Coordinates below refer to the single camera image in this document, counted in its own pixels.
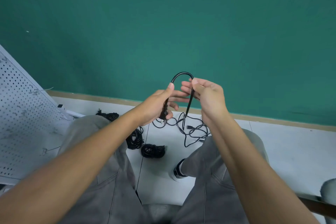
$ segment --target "green board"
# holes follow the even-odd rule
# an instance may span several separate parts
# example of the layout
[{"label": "green board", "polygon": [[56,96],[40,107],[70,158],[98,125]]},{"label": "green board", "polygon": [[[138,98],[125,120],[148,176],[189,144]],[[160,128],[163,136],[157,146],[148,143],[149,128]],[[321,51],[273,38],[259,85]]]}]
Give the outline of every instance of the green board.
[{"label": "green board", "polygon": [[230,112],[336,125],[336,0],[0,2],[0,44],[44,88],[144,100],[187,71]]}]

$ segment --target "person's right hand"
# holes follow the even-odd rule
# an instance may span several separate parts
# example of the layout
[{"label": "person's right hand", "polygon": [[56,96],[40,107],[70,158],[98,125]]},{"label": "person's right hand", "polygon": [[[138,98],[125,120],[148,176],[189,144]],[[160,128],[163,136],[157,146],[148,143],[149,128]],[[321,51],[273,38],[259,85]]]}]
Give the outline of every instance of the person's right hand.
[{"label": "person's right hand", "polygon": [[202,120],[209,125],[212,120],[219,119],[220,116],[227,113],[223,88],[213,82],[194,78],[189,82],[182,82],[181,90],[188,94],[194,89],[194,97],[198,99],[202,107]]}]

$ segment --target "person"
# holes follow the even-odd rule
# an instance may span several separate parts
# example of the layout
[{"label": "person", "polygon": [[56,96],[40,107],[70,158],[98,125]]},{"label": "person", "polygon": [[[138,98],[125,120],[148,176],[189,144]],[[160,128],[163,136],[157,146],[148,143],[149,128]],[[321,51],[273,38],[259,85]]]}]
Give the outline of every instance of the person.
[{"label": "person", "polygon": [[[175,167],[195,186],[171,223],[318,223],[267,163],[260,138],[229,114],[221,86],[195,78],[169,84],[117,120],[86,116],[69,127],[59,155],[0,197],[1,223],[150,223],[135,193],[125,139],[155,120],[169,98],[195,90],[212,137]],[[169,111],[167,119],[172,118]]]}]

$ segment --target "shoe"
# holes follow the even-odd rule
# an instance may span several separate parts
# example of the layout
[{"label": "shoe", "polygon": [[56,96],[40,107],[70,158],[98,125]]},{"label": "shoe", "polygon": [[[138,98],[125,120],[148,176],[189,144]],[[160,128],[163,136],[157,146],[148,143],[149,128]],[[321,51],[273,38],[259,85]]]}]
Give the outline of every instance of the shoe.
[{"label": "shoe", "polygon": [[175,167],[174,169],[171,171],[170,173],[170,177],[175,180],[175,181],[180,181],[183,178],[188,177],[188,175],[183,175],[180,171],[180,165],[183,162],[184,159],[182,159]]}]

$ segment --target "white pegboard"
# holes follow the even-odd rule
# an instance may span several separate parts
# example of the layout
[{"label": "white pegboard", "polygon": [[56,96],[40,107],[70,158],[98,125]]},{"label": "white pegboard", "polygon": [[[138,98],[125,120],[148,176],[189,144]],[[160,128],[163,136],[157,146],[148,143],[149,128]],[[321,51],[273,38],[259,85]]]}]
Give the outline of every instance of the white pegboard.
[{"label": "white pegboard", "polygon": [[70,116],[0,46],[0,183],[54,158]]}]

